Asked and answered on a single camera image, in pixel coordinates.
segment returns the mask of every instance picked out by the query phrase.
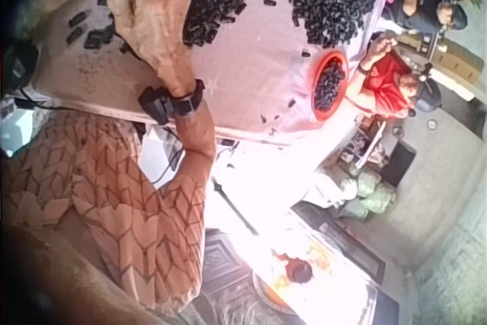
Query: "wrinkled hand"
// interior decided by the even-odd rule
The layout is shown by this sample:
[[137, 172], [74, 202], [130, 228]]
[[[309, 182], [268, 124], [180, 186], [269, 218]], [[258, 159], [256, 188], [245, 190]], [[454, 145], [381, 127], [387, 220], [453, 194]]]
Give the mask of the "wrinkled hand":
[[174, 97], [193, 92], [195, 81], [183, 25], [191, 0], [107, 0], [116, 31], [163, 80]]
[[372, 65], [389, 53], [396, 44], [396, 34], [394, 32], [388, 31], [382, 34], [379, 38], [372, 41], [367, 55], [361, 61], [361, 67], [365, 70], [370, 70]]

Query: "man in black shirt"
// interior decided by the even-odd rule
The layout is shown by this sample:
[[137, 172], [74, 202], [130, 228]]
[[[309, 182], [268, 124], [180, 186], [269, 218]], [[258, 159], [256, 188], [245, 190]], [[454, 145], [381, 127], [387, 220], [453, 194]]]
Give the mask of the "man in black shirt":
[[386, 4], [383, 17], [421, 33], [436, 34], [443, 27], [462, 30], [467, 26], [462, 7], [443, 0], [394, 0]]

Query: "woman in red shirt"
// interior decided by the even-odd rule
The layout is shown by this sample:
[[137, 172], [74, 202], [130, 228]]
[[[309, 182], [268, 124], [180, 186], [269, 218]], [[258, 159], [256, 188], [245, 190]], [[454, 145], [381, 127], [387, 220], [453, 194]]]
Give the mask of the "woman in red shirt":
[[367, 55], [358, 64], [347, 89], [347, 98], [366, 113], [384, 117], [404, 118], [409, 109], [423, 95], [432, 100], [434, 110], [439, 107], [441, 95], [437, 85], [420, 85], [419, 78], [400, 56], [392, 50], [395, 34], [383, 33], [372, 41]]

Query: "patterned shirt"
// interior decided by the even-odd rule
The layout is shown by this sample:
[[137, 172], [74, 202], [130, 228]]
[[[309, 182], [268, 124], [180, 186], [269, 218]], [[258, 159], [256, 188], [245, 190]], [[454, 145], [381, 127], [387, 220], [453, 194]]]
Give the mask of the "patterned shirt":
[[[186, 172], [156, 190], [138, 167], [140, 151], [130, 122], [52, 113], [2, 165], [3, 222], [59, 232], [140, 304], [173, 315], [202, 281], [206, 182]], [[81, 230], [66, 223], [73, 212]]]

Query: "orange bowl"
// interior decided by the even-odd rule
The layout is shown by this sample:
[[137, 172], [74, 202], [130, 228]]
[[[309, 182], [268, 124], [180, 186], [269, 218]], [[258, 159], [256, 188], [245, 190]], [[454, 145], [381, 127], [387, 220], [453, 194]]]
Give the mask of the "orange bowl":
[[[320, 76], [322, 71], [328, 66], [329, 62], [337, 58], [342, 63], [342, 69], [345, 73], [345, 77], [340, 81], [338, 94], [336, 95], [335, 100], [333, 101], [332, 106], [327, 111], [317, 110], [314, 107], [314, 92], [317, 89], [318, 81], [320, 80]], [[313, 78], [313, 91], [311, 95], [311, 109], [314, 112], [314, 116], [317, 118], [318, 121], [323, 122], [329, 119], [338, 109], [339, 105], [341, 104], [345, 92], [347, 91], [347, 86], [349, 85], [349, 62], [343, 53], [338, 50], [332, 50], [328, 52], [318, 63], [317, 67], [314, 69], [312, 74]]]

